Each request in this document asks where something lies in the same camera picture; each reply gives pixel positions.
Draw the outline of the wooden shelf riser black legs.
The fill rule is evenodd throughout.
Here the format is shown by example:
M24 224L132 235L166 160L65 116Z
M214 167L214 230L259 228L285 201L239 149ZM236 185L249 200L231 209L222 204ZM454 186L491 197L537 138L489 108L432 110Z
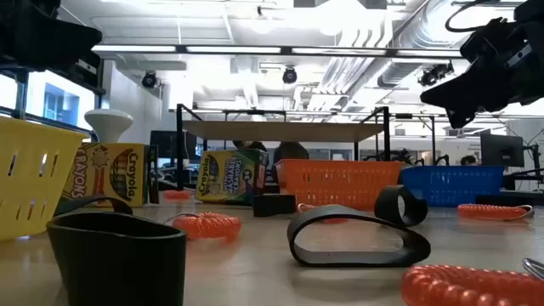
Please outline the wooden shelf riser black legs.
M370 137L383 134L383 160L391 160L390 128L388 107L375 109L358 123L327 122L237 122L205 121L195 111L183 104L172 110L176 117L176 133L181 142L182 132L194 134L203 141L207 150L208 140L257 140L257 141L297 141L333 142L354 145L354 159L360 157L359 143Z

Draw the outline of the long black rubber band loop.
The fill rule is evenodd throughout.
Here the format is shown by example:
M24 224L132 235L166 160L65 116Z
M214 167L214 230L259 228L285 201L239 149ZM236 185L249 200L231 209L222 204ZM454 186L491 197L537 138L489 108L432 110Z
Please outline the long black rubber band loop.
M393 229L403 245L395 252L317 252L300 247L296 243L298 233L306 226L332 218L357 219L380 224ZM325 205L298 214L287 226L286 238L294 259L311 268L404 268L428 258L431 253L429 241L417 232L398 224L365 215L363 212L340 205Z

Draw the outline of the white mushroom lamp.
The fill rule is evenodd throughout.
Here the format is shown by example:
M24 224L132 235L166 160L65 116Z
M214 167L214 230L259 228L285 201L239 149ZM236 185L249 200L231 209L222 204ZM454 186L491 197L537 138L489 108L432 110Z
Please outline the white mushroom lamp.
M132 116L115 109L90 110L84 118L100 143L116 143L133 124Z

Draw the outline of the black ceiling spotlight cluster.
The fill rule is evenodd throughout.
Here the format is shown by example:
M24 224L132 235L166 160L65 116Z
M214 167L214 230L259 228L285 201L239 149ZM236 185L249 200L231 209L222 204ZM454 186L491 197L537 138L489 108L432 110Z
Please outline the black ceiling spotlight cluster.
M431 68L423 71L423 74L418 78L417 82L423 87L430 87L446 78L454 71L454 66L451 61L447 64L433 65Z

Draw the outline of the black computer monitor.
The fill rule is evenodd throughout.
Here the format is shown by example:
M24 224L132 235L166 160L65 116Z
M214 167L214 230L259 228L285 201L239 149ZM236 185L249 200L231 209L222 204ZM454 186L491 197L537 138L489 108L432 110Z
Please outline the black computer monitor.
M480 146L483 165L524 166L524 143L521 137L481 134Z
M178 140L176 131L152 130L150 132L150 145L158 147L159 158L178 158ZM184 159L197 160L200 156L196 152L196 136L183 131L182 155Z

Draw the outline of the small black rubber band loop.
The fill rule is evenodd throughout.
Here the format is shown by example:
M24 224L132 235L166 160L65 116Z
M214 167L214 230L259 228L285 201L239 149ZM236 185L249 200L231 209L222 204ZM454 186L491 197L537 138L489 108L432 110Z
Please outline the small black rubber band loop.
M380 192L374 214L393 224L411 227L422 223L428 215L428 204L416 198L403 185L389 185Z

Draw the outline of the yellow plastic basket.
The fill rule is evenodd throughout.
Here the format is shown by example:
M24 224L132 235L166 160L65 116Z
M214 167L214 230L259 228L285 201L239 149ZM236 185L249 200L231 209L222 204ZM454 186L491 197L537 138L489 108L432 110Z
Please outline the yellow plastic basket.
M0 116L0 241L46 229L87 137Z

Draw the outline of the blue plastic basket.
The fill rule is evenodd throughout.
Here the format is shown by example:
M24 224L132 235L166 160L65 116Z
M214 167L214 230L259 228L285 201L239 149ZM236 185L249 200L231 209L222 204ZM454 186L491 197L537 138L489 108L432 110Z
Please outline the blue plastic basket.
M501 191L503 167L418 166L401 171L401 183L431 207L457 207L475 203L477 196Z

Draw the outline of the yellow Crayola crayons box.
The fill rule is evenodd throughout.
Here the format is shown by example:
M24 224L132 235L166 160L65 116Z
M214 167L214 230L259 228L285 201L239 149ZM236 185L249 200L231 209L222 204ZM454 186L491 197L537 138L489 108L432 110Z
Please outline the yellow Crayola crayons box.
M130 207L159 201L157 147L135 143L84 143L76 156L59 203L87 196L109 196Z

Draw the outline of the orange plastic basket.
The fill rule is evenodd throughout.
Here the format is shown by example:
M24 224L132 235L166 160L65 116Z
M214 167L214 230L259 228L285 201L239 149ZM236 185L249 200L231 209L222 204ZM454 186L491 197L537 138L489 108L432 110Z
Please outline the orange plastic basket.
M275 168L280 193L294 195L297 203L371 211L382 189L397 184L401 163L287 159Z

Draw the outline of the black cup foreground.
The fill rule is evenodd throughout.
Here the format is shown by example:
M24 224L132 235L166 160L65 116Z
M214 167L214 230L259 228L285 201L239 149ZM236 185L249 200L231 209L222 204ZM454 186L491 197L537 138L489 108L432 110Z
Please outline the black cup foreground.
M47 224L69 306L183 306L186 234L146 218L81 212Z

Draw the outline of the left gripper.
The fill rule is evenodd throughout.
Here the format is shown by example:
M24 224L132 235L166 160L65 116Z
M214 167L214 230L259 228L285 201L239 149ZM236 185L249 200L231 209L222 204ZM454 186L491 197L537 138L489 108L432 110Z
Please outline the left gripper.
M102 41L102 32L56 20L59 7L60 0L0 0L0 69L13 69L23 62L26 43L42 20L40 69L74 64L77 77L100 88L102 59L87 53Z

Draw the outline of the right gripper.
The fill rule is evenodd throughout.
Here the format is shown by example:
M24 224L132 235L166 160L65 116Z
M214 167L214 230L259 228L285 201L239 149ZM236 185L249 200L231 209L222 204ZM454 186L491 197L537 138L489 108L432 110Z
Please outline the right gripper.
M466 72L420 95L424 104L446 110L453 129L472 122L474 112L544 97L544 16L493 19L469 36L461 55L470 62Z

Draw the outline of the small black block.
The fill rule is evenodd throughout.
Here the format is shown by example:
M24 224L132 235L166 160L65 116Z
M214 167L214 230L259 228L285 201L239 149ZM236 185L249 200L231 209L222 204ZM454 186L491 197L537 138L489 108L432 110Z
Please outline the small black block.
M254 198L252 210L253 216L256 218L295 213L296 196L282 194L259 195Z

